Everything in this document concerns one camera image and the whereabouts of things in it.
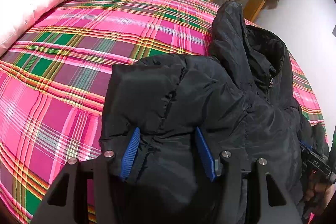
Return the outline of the right hand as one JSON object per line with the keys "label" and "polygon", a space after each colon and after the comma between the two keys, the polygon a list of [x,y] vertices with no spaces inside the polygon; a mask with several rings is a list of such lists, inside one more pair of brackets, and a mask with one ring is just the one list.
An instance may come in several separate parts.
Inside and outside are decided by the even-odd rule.
{"label": "right hand", "polygon": [[310,201],[317,194],[322,194],[322,201],[313,209],[313,214],[321,215],[326,209],[328,203],[335,192],[335,184],[327,184],[322,182],[318,173],[312,173],[309,176],[309,183],[304,195],[305,201]]}

